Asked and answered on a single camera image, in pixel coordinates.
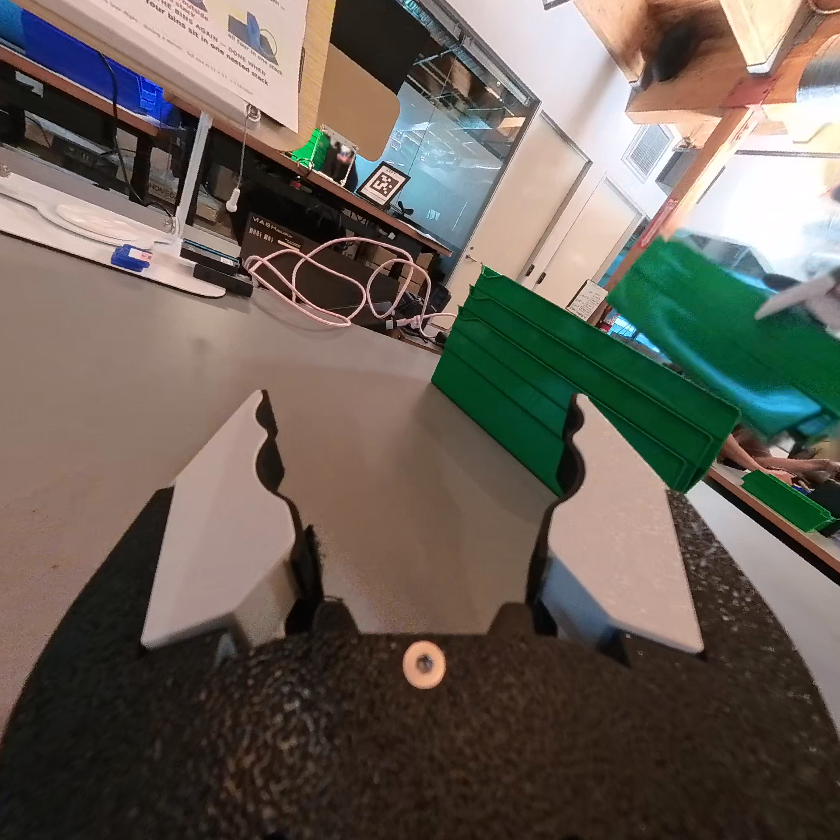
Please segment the stack of blue bins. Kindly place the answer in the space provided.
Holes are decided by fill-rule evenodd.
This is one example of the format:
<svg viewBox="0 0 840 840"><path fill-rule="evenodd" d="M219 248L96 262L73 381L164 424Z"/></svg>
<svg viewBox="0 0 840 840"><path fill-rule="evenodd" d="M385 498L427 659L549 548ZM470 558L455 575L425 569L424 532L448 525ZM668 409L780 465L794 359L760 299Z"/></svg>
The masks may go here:
<svg viewBox="0 0 840 840"><path fill-rule="evenodd" d="M173 125L174 107L160 86L13 2L1 2L1 37L35 63L120 107Z"/></svg>

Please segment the instruction poster board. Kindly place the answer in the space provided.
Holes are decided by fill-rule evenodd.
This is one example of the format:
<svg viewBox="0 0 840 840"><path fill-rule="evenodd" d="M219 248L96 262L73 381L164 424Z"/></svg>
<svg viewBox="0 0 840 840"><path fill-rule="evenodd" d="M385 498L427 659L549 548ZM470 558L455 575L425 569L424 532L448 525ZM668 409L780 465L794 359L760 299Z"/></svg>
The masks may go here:
<svg viewBox="0 0 840 840"><path fill-rule="evenodd" d="M292 151L316 127L335 2L17 2L181 109Z"/></svg>

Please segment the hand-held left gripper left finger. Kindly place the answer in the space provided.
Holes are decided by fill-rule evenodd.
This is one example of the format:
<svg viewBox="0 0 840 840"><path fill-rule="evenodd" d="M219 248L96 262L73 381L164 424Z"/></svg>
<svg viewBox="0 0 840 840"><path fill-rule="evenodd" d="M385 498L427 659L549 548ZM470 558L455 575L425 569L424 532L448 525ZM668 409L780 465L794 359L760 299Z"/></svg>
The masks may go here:
<svg viewBox="0 0 840 840"><path fill-rule="evenodd" d="M289 633L322 597L266 390L250 395L172 484L140 637L157 650L222 631L251 648Z"/></svg>

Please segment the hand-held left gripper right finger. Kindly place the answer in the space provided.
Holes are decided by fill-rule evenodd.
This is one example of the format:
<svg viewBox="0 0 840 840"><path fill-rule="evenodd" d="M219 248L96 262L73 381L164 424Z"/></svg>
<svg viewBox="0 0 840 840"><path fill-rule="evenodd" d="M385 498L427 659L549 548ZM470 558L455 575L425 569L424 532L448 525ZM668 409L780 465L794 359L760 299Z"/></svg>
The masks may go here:
<svg viewBox="0 0 840 840"><path fill-rule="evenodd" d="M686 655L705 644L668 488L586 395L570 400L526 603L546 627L588 648L616 634Z"/></svg>

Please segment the wall vent grille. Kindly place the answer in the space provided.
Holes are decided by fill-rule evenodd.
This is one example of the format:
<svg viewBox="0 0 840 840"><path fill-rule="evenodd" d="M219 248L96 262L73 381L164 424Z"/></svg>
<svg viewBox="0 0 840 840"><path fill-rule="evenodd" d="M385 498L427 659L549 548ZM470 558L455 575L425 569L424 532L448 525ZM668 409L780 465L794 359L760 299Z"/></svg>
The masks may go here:
<svg viewBox="0 0 840 840"><path fill-rule="evenodd" d="M668 125L640 126L627 146L623 162L640 182L646 182L673 147L675 135Z"/></svg>

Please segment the black wall screen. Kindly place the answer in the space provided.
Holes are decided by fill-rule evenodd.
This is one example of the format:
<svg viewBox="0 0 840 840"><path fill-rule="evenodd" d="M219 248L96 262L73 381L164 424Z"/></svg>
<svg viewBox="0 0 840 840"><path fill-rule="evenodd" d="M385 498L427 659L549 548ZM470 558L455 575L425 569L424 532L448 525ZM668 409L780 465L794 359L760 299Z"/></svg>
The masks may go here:
<svg viewBox="0 0 840 840"><path fill-rule="evenodd" d="M397 1L337 1L331 45L393 93L429 39L423 23Z"/></svg>

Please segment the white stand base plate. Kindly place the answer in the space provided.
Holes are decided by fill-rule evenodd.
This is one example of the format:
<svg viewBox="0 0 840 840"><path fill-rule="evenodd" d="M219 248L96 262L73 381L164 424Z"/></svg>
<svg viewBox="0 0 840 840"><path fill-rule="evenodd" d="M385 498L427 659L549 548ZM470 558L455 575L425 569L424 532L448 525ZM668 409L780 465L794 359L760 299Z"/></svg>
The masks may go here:
<svg viewBox="0 0 840 840"><path fill-rule="evenodd" d="M129 245L149 246L151 262L137 271L115 266L112 255L122 241L72 226L58 215L60 207L77 208L97 220L119 222L136 238ZM181 257L181 240L165 230L160 211L132 203L81 176L40 161L32 154L2 145L2 234L78 257L125 275L217 300L225 289L194 277L194 263Z"/></svg>

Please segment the black cardboard box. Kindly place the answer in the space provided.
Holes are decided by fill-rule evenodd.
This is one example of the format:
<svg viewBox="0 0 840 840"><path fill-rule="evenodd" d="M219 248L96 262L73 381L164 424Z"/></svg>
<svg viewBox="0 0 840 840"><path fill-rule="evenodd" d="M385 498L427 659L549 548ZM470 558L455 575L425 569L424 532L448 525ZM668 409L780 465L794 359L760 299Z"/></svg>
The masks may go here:
<svg viewBox="0 0 840 840"><path fill-rule="evenodd" d="M299 255L307 255L318 244L267 218L250 213L245 223L241 242L240 262L252 260L257 277L265 280L279 294L291 299L291 289L280 277L291 280L297 265L297 290L312 303L325 308L335 316L349 317L353 324L367 329L378 329L377 321L368 304L354 314L362 303L362 291L356 284L365 286L371 278L373 267L344 254L345 246L329 248L315 257L315 263L300 262Z"/></svg>

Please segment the metal air duct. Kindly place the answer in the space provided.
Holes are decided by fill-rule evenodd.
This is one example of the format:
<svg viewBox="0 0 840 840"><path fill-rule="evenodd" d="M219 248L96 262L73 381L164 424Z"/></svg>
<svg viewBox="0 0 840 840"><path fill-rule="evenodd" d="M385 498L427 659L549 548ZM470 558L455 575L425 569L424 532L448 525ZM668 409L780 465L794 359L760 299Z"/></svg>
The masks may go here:
<svg viewBox="0 0 840 840"><path fill-rule="evenodd" d="M827 43L806 65L797 91L796 102L805 104L839 103L839 44Z"/></svg>

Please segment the small whiteboard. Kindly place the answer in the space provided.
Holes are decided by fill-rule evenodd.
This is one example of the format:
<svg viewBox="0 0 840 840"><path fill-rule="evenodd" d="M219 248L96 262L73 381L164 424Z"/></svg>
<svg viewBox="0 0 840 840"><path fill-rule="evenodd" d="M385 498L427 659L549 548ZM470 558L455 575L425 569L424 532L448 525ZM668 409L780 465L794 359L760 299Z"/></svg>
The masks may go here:
<svg viewBox="0 0 840 840"><path fill-rule="evenodd" d="M592 280L586 280L566 306L566 311L583 321L589 321L603 304L607 294L607 289Z"/></svg>

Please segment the wooden post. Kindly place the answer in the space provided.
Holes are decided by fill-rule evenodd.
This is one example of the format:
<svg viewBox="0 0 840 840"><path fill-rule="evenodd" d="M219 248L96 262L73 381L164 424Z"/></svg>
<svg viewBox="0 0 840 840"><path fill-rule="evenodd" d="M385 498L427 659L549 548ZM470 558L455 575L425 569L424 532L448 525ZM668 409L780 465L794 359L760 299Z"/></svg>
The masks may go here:
<svg viewBox="0 0 840 840"><path fill-rule="evenodd" d="M760 105L731 108L724 113L695 160L683 172L670 195L607 281L607 293L611 293L624 279L656 238L673 237L760 119Z"/></svg>

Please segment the wooden workbench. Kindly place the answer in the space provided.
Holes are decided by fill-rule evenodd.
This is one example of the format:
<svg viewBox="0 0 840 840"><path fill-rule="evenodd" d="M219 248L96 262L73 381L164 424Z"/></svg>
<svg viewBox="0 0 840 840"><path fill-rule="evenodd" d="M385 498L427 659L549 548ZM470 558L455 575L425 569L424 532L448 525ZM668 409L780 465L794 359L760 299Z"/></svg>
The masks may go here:
<svg viewBox="0 0 840 840"><path fill-rule="evenodd" d="M243 161L245 184L283 196L301 207L328 207L341 215L342 226L375 237L393 235L396 245L412 256L432 253L450 257L453 252L430 234L423 233L399 217L380 209L350 192L319 171L311 171L283 152L258 140L255 129L245 130L242 122L212 117L209 138L201 158L237 170Z"/></svg>
<svg viewBox="0 0 840 840"><path fill-rule="evenodd" d="M153 121L1 48L2 147L81 176L136 203L150 201Z"/></svg>

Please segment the brown cardboard panel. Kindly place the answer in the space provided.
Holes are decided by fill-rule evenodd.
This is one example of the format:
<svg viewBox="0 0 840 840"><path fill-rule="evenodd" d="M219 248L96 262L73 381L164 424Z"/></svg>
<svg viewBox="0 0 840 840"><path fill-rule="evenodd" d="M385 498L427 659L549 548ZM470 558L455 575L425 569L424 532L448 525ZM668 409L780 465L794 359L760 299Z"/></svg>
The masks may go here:
<svg viewBox="0 0 840 840"><path fill-rule="evenodd" d="M349 140L358 155L378 161L400 116L397 94L347 57L329 46L318 108L318 126L326 126Z"/></svg>

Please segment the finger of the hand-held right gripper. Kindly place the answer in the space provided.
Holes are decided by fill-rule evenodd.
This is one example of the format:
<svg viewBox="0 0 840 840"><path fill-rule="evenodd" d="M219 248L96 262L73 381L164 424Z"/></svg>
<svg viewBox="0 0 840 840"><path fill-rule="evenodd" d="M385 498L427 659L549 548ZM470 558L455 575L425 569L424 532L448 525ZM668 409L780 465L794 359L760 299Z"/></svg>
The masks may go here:
<svg viewBox="0 0 840 840"><path fill-rule="evenodd" d="M800 307L820 323L839 323L839 275L821 275L769 298L754 315L758 320Z"/></svg>

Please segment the green bins clear case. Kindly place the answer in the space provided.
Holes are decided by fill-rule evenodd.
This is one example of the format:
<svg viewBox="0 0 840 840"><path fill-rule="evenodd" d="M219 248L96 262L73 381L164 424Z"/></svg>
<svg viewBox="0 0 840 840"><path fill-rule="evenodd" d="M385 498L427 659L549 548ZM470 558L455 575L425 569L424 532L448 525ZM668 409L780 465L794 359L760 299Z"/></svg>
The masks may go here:
<svg viewBox="0 0 840 840"><path fill-rule="evenodd" d="M322 124L312 132L304 146L290 153L290 158L309 172L319 173L353 192L359 184L356 170L358 151L357 144Z"/></svg>

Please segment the white door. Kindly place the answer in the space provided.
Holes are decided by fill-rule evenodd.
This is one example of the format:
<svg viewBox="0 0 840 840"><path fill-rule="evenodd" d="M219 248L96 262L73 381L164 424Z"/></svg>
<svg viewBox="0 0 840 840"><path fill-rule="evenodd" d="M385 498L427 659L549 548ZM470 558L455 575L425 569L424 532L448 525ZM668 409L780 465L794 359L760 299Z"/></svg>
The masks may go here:
<svg viewBox="0 0 840 840"><path fill-rule="evenodd" d="M624 192L602 179L554 251L533 290L566 308L587 281L598 283L644 218Z"/></svg>
<svg viewBox="0 0 840 840"><path fill-rule="evenodd" d="M452 308L466 300L483 268L512 280L526 276L591 166L591 159L540 110L448 280Z"/></svg>

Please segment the black flat box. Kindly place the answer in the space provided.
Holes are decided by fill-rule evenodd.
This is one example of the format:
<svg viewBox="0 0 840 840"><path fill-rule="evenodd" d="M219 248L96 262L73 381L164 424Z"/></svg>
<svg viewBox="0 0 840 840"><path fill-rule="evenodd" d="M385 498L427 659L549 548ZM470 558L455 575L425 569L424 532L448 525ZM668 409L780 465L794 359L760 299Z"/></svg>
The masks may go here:
<svg viewBox="0 0 840 840"><path fill-rule="evenodd" d="M211 264L195 263L193 278L224 289L238 298L251 298L255 285L250 276L240 271L233 271L230 266L213 262Z"/></svg>

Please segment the white round disc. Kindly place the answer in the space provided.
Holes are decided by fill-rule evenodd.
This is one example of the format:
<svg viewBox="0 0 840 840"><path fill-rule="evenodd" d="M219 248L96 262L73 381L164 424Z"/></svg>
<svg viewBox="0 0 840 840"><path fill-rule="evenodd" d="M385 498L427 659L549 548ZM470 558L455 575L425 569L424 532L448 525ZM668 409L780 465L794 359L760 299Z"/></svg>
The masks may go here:
<svg viewBox="0 0 840 840"><path fill-rule="evenodd" d="M122 217L101 213L86 205L59 204L55 213L64 224L88 235L114 239L123 244L139 242L142 238L141 231Z"/></svg>

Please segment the framed fiducial tag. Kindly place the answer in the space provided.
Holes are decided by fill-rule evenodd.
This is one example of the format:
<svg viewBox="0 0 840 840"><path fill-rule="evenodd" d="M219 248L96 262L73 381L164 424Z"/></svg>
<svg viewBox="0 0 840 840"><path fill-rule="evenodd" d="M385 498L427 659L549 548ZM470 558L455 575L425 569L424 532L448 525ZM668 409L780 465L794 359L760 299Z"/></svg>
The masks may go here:
<svg viewBox="0 0 840 840"><path fill-rule="evenodd" d="M355 194L381 210L394 203L411 176L388 161L379 162L366 179L358 185Z"/></svg>

